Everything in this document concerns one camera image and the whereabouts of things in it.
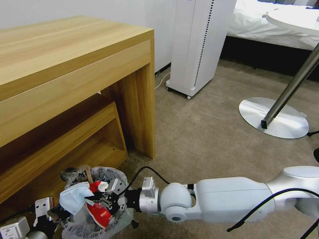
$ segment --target white round table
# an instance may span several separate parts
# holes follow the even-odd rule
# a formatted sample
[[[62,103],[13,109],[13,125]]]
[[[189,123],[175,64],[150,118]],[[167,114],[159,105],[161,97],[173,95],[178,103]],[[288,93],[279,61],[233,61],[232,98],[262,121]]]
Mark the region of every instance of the white round table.
[[[279,27],[319,37],[319,10],[278,9],[268,12],[266,18]],[[254,128],[272,136],[288,139],[305,136],[309,131],[305,116],[287,102],[318,63],[319,44],[276,101],[263,97],[245,99],[239,104],[242,117]]]

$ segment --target black cable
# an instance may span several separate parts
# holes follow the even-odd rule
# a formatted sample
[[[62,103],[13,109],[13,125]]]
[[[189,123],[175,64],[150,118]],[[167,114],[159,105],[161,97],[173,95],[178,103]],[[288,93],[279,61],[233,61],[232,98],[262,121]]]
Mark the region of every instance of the black cable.
[[[137,173],[135,174],[135,176],[133,177],[133,179],[131,180],[131,182],[129,183],[129,185],[120,193],[118,194],[118,196],[121,196],[123,193],[125,193],[129,187],[133,184],[133,182],[136,180],[137,176],[140,174],[140,172],[143,170],[143,169],[150,169],[152,170],[157,176],[159,176],[160,179],[162,179],[165,183],[169,184],[168,181],[166,181],[158,172],[156,172],[154,169],[152,169],[151,167],[149,166],[144,166],[144,167],[141,167],[139,171],[137,171]]]
[[[14,218],[14,217],[16,217],[16,216],[18,216],[18,215],[20,215],[20,214],[22,214],[22,213],[24,213],[24,212],[35,212],[35,211],[36,211],[36,210],[35,210],[35,205],[32,204],[32,205],[30,205],[28,208],[26,208],[26,209],[24,209],[24,210],[22,210],[22,211],[16,212],[15,214],[12,214],[12,215],[10,215],[9,217],[6,217],[5,219],[2,219],[2,220],[0,221],[0,224],[5,223],[5,222],[8,221],[9,219]]]
[[[269,196],[268,198],[266,198],[264,201],[262,201],[261,203],[259,203],[257,206],[255,206],[252,210],[250,210],[249,213],[247,213],[246,216],[244,216],[239,222],[237,222],[234,226],[230,227],[227,229],[227,232],[231,232],[232,230],[241,227],[244,223],[245,220],[247,220],[255,211],[257,211],[261,206],[263,206],[265,203],[267,203],[268,201],[270,201],[271,199],[273,199],[274,197],[286,193],[286,192],[290,192],[290,191],[302,191],[302,192],[306,192],[306,193],[310,193],[312,195],[315,195],[319,198],[319,194],[315,193],[311,190],[308,189],[302,189],[302,188],[290,188],[290,189],[285,189],[282,191],[279,191],[277,193],[274,193],[273,195]]]
[[[310,233],[316,229],[316,227],[318,226],[319,224],[319,218],[311,225],[311,227],[300,237],[300,239],[306,239],[307,236],[310,235]]]

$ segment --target white cable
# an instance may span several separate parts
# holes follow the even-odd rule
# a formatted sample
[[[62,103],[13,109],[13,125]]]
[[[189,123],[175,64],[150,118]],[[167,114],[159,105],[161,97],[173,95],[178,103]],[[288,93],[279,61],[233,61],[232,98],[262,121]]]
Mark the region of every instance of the white cable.
[[[164,78],[165,78],[166,76],[168,76],[169,74],[170,74],[170,73],[167,73],[167,74],[163,77],[163,79],[160,81],[160,83],[159,83],[159,85],[158,85],[157,87],[159,87],[159,86],[161,85],[161,83],[163,82]]]

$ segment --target wooden cabinet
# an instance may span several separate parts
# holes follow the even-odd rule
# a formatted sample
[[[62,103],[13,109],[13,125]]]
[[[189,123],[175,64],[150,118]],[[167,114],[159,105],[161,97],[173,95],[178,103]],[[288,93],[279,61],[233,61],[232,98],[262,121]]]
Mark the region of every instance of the wooden cabinet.
[[[118,167],[126,146],[154,158],[154,100],[152,29],[78,16],[0,31],[0,218],[57,201],[68,167]]]

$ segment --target white bedsheet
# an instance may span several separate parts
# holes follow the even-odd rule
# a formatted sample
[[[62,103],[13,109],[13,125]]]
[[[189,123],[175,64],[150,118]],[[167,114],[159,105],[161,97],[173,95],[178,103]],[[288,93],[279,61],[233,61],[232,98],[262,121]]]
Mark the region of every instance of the white bedsheet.
[[[257,0],[237,0],[228,35],[313,50],[319,42],[319,37],[277,27],[263,18],[267,12],[281,8],[295,10],[304,9],[306,6],[273,4]]]

